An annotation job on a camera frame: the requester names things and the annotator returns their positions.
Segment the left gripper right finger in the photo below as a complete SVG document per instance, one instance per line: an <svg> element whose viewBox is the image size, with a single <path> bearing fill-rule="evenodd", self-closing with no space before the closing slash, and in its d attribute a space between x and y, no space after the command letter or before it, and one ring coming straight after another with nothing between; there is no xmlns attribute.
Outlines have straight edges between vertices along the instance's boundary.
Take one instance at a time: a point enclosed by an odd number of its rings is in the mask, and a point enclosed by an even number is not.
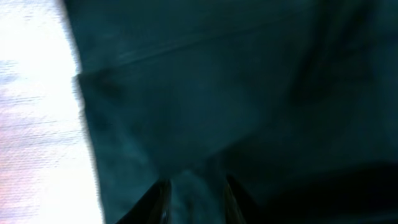
<svg viewBox="0 0 398 224"><path fill-rule="evenodd" d="M265 223L258 204L232 175L226 176L223 200L226 224Z"/></svg>

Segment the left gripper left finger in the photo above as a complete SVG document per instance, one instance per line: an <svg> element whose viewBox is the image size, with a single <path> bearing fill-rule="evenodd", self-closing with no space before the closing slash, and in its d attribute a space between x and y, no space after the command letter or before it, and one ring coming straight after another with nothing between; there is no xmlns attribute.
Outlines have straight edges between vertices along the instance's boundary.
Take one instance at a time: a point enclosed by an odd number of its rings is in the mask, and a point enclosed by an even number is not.
<svg viewBox="0 0 398 224"><path fill-rule="evenodd" d="M171 224L172 186L158 180L116 224Z"/></svg>

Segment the black shorts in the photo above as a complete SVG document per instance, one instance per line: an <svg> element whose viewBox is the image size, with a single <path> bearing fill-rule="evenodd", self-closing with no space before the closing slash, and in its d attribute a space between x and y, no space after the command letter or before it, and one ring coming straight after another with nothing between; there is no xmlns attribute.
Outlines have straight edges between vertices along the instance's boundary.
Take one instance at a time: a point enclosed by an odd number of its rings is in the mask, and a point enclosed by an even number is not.
<svg viewBox="0 0 398 224"><path fill-rule="evenodd" d="M106 223L397 222L396 0L66 0Z"/></svg>

